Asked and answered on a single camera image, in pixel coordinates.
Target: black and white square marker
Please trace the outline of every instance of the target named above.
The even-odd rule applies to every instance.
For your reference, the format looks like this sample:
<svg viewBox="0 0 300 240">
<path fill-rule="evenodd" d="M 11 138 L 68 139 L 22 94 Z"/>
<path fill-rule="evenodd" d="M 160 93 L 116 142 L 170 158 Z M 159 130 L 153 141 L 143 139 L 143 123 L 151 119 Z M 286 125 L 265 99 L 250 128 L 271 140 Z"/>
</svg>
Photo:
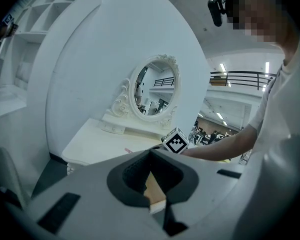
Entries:
<svg viewBox="0 0 300 240">
<path fill-rule="evenodd" d="M 168 151 L 179 154 L 186 149 L 189 145 L 189 141 L 185 134 L 176 127 L 166 135 L 163 145 Z"/>
<path fill-rule="evenodd" d="M 187 146 L 187 143 L 179 136 L 179 134 L 176 134 L 172 139 L 166 142 L 166 145 L 173 153 L 178 153 Z"/>
</svg>

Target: man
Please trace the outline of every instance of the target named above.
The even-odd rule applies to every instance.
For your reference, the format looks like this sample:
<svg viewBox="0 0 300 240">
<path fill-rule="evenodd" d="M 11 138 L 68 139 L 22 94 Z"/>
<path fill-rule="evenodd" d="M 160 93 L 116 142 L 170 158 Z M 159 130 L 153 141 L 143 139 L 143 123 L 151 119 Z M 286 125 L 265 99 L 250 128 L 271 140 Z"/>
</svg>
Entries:
<svg viewBox="0 0 300 240">
<path fill-rule="evenodd" d="M 271 78 L 268 80 L 268 84 L 273 80 L 273 77 L 271 76 Z"/>
<path fill-rule="evenodd" d="M 141 84 L 139 84 L 137 86 L 137 92 L 136 92 L 136 101 L 135 101 L 136 105 L 140 105 L 141 104 L 142 93 L 143 93 L 143 90 L 142 90 Z"/>
<path fill-rule="evenodd" d="M 209 139 L 209 142 L 208 142 L 208 145 L 211 144 L 213 140 L 215 140 L 216 134 L 217 134 L 217 133 L 218 133 L 218 132 L 215 130 L 215 131 L 211 134 L 210 139 Z"/>
<path fill-rule="evenodd" d="M 279 141 L 300 135 L 300 33 L 278 0 L 233 0 L 226 5 L 230 22 L 258 41 L 279 47 L 285 59 L 276 79 L 267 86 L 256 115 L 241 132 L 183 152 L 212 161 L 231 159 L 250 149 L 264 154 Z"/>
<path fill-rule="evenodd" d="M 192 130 L 191 130 L 191 132 L 190 132 L 190 134 L 189 134 L 189 142 L 191 142 L 192 141 L 192 139 L 195 137 L 195 135 L 199 132 L 199 125 L 198 125 L 198 121 L 195 121 L 195 123 L 194 123 L 194 126 L 192 127 Z"/>
</svg>

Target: mirror frame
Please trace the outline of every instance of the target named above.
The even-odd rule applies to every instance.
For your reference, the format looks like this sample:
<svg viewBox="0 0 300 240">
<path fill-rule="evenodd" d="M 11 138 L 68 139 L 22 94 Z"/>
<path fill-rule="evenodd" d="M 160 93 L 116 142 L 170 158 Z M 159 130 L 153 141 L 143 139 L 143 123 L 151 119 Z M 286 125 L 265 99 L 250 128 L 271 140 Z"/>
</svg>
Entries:
<svg viewBox="0 0 300 240">
<path fill-rule="evenodd" d="M 136 106 L 135 99 L 134 99 L 134 85 L 137 81 L 139 74 L 144 69 L 144 67 L 150 63 L 157 62 L 157 61 L 163 62 L 163 63 L 167 64 L 168 66 L 170 66 L 170 68 L 173 72 L 173 75 L 174 75 L 174 82 L 175 82 L 174 83 L 174 92 L 173 92 L 173 95 L 171 98 L 171 102 L 169 102 L 167 108 L 163 112 L 149 116 L 149 115 L 144 115 L 143 113 L 141 113 L 140 110 Z M 166 54 L 152 56 L 152 57 L 148 58 L 147 60 L 143 61 L 141 64 L 139 64 L 135 68 L 135 70 L 133 71 L 133 73 L 131 75 L 130 88 L 129 88 L 130 107 L 131 107 L 133 113 L 135 114 L 135 116 L 137 116 L 138 118 L 140 118 L 143 121 L 147 121 L 147 122 L 161 121 L 164 118 L 171 116 L 171 114 L 176 109 L 177 103 L 178 103 L 179 97 L 180 97 L 180 91 L 181 91 L 181 76 L 180 76 L 179 67 L 176 64 L 176 59 L 173 56 L 168 56 Z"/>
</svg>

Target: white chair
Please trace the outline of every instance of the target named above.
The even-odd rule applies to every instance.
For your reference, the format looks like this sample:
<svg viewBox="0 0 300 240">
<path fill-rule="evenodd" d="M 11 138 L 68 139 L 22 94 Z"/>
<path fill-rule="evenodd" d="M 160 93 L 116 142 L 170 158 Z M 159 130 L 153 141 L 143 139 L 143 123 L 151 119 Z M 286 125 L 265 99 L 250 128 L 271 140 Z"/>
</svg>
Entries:
<svg viewBox="0 0 300 240">
<path fill-rule="evenodd" d="M 5 187 L 16 194 L 22 208 L 25 208 L 30 197 L 25 193 L 16 171 L 13 160 L 5 148 L 0 147 L 0 187 Z"/>
</svg>

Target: metal railing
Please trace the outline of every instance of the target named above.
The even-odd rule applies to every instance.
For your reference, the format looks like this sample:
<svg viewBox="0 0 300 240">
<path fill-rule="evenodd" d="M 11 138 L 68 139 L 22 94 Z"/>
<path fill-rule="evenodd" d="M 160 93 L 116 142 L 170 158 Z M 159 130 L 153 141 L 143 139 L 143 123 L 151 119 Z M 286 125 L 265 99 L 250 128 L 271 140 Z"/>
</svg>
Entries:
<svg viewBox="0 0 300 240">
<path fill-rule="evenodd" d="M 168 78 L 163 78 L 163 79 L 158 79 L 158 80 L 155 80 L 155 83 L 153 85 L 153 87 L 155 86 L 172 86 L 174 85 L 174 77 L 168 77 Z"/>
<path fill-rule="evenodd" d="M 211 72 L 210 84 L 214 86 L 242 85 L 256 87 L 258 90 L 275 79 L 276 74 L 257 71 L 226 71 Z"/>
</svg>

